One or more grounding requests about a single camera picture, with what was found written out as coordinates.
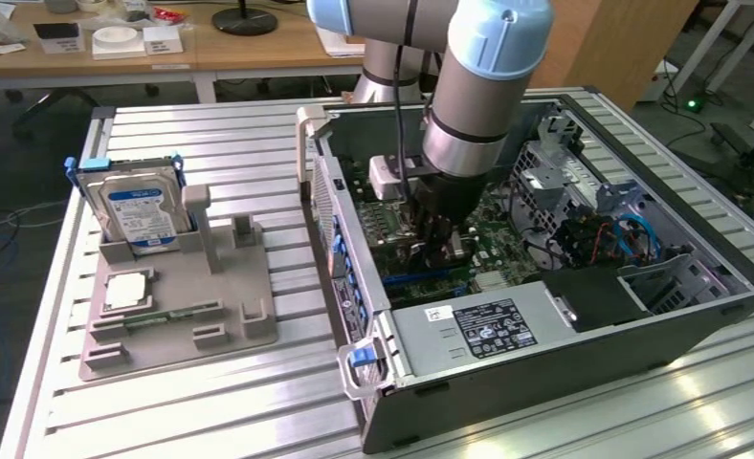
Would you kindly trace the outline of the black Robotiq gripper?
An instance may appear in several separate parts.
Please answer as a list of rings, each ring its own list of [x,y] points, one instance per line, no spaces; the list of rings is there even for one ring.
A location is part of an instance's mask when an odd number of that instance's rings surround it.
[[[486,175],[459,178],[440,173],[421,177],[412,203],[412,266],[460,266],[467,262],[472,252],[463,242],[462,227],[484,190]]]

